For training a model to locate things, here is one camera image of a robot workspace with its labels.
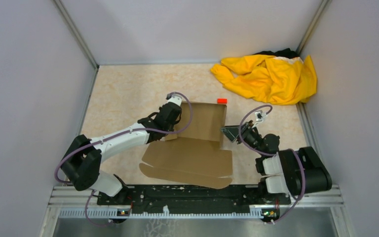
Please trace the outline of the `brown cardboard box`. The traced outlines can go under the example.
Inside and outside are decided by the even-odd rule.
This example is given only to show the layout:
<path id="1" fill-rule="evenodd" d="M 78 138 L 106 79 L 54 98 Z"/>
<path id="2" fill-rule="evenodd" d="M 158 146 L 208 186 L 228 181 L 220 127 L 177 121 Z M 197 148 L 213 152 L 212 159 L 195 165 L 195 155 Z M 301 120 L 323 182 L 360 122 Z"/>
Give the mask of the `brown cardboard box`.
<path id="1" fill-rule="evenodd" d="M 166 181 L 222 189 L 232 182 L 232 151 L 222 148 L 221 128 L 226 121 L 224 104 L 181 104 L 183 129 L 163 141 L 149 144 L 139 164 L 147 177 Z"/>

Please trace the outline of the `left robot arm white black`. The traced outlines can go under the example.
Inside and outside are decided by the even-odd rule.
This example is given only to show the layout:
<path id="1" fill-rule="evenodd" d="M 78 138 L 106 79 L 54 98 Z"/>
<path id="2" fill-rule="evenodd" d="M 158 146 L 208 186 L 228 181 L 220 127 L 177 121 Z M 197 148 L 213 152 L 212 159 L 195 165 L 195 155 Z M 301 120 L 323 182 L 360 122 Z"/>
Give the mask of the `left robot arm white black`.
<path id="1" fill-rule="evenodd" d="M 101 171 L 101 164 L 127 149 L 172 134 L 181 113 L 180 105 L 167 102 L 158 112 L 116 133 L 92 139 L 79 135 L 72 141 L 55 174 L 62 170 L 77 191 L 92 189 L 106 194 L 116 204 L 123 204 L 128 198 L 127 186 L 117 175 Z"/>

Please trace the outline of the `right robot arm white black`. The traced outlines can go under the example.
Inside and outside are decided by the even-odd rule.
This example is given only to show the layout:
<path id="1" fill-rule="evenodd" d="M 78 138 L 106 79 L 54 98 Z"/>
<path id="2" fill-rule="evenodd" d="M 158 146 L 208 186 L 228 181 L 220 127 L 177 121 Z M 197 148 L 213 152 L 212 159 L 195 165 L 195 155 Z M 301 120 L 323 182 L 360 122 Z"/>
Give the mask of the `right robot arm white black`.
<path id="1" fill-rule="evenodd" d="M 249 123 L 224 126 L 221 133 L 232 143 L 246 143 L 259 152 L 255 167 L 262 176 L 257 190 L 263 203 L 272 203 L 281 195 L 302 197 L 332 188 L 332 178 L 313 147 L 280 150 L 279 136 L 262 136 Z"/>

